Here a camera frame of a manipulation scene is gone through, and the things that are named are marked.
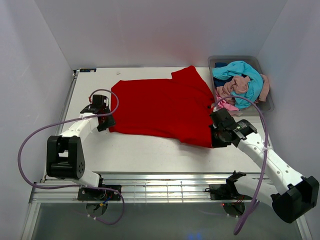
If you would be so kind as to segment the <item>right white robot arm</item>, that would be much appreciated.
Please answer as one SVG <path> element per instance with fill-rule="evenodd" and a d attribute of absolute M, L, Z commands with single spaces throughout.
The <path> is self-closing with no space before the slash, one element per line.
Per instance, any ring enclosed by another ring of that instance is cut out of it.
<path fill-rule="evenodd" d="M 266 141 L 249 121 L 235 121 L 224 108 L 211 113 L 210 117 L 213 121 L 212 147 L 234 145 L 271 181 L 271 184 L 266 184 L 244 172 L 234 171 L 224 184 L 209 187 L 212 197 L 226 200 L 250 197 L 269 205 L 281 220 L 289 224 L 317 205 L 320 188 L 318 180 L 313 176 L 303 176 L 271 147 L 265 146 Z"/>

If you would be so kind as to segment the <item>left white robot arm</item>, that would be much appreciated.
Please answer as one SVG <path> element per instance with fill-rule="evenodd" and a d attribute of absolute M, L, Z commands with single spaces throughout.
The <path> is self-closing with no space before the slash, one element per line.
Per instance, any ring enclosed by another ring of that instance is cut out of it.
<path fill-rule="evenodd" d="M 94 94 L 90 104 L 80 112 L 80 120 L 60 135 L 50 136 L 47 140 L 47 175 L 90 186 L 88 193 L 95 200 L 106 195 L 106 187 L 100 184 L 102 177 L 99 174 L 87 169 L 83 142 L 93 131 L 103 132 L 116 125 L 110 112 L 108 97 Z"/>

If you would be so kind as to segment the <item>red t shirt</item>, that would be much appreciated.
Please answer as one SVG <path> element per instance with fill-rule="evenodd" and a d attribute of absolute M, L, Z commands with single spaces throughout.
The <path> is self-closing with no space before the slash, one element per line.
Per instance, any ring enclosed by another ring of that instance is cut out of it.
<path fill-rule="evenodd" d="M 111 132 L 179 140 L 211 148 L 211 106 L 214 96 L 194 66 L 171 78 L 120 80 L 112 88 Z"/>

